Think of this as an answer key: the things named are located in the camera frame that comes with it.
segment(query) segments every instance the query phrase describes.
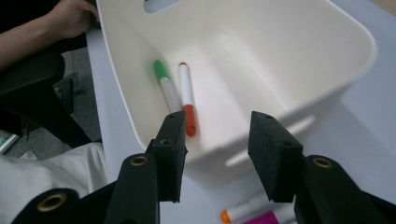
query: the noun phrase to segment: white plastic bin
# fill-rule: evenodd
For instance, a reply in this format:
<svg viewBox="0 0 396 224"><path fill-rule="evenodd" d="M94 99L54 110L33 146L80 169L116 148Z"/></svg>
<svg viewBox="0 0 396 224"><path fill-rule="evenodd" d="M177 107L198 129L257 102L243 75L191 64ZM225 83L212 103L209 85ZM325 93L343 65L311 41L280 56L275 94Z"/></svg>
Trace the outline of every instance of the white plastic bin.
<svg viewBox="0 0 396 224"><path fill-rule="evenodd" d="M116 80L144 150L168 114L153 62L178 91L178 64L190 66L198 133L185 172L203 184L252 168L234 160L252 110L302 136L375 59L369 32L325 0L183 0L156 13L143 3L98 2Z"/></svg>

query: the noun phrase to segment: person's hand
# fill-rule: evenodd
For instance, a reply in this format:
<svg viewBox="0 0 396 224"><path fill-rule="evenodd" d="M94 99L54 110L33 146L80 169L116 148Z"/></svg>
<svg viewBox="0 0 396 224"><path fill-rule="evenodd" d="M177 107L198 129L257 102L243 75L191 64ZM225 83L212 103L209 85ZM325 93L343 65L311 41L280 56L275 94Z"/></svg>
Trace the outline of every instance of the person's hand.
<svg viewBox="0 0 396 224"><path fill-rule="evenodd" d="M61 0L45 17L50 32L58 38L73 38L91 26L89 12L99 18L98 10L86 0Z"/></svg>

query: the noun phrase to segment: white table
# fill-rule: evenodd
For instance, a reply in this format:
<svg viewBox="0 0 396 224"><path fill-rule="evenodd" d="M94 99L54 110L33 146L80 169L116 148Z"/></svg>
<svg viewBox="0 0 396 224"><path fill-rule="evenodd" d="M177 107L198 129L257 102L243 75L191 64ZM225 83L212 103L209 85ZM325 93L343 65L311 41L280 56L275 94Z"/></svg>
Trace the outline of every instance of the white table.
<svg viewBox="0 0 396 224"><path fill-rule="evenodd" d="M304 142L304 154L328 156L356 183L396 204L396 17L367 0L333 2L362 23L378 45L378 59ZM101 31L88 32L88 47L106 163L116 180L122 161L141 148L120 96ZM162 223L219 223L219 211L263 191L252 171L216 188L183 178L181 203L162 203Z"/></svg>

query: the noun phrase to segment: orange marker tip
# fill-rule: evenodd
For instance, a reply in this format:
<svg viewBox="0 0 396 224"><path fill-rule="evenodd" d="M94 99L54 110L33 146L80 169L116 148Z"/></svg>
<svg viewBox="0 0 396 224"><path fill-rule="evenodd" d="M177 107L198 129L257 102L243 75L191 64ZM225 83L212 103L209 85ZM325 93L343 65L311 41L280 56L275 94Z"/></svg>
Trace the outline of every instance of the orange marker tip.
<svg viewBox="0 0 396 224"><path fill-rule="evenodd" d="M194 137L195 134L197 133L195 126L187 126L186 127L186 135L188 135L189 137Z"/></svg>
<svg viewBox="0 0 396 224"><path fill-rule="evenodd" d="M226 224L231 223L230 217L228 216L228 213L227 213L226 210L224 210L224 211L222 211L222 212L220 213L220 220L221 220L223 223L226 223Z"/></svg>
<svg viewBox="0 0 396 224"><path fill-rule="evenodd" d="M186 112L186 135L193 137L196 133L194 106L183 105L183 110Z"/></svg>

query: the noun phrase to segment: black chair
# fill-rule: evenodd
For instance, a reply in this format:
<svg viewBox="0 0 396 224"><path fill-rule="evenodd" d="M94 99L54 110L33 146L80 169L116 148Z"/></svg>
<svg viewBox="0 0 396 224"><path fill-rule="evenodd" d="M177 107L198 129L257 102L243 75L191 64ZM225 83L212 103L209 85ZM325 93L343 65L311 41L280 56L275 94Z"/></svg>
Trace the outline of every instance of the black chair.
<svg viewBox="0 0 396 224"><path fill-rule="evenodd" d="M91 142L64 110L52 85L64 77L64 58L45 50L0 73L0 129L21 134L21 117L31 120L71 148Z"/></svg>

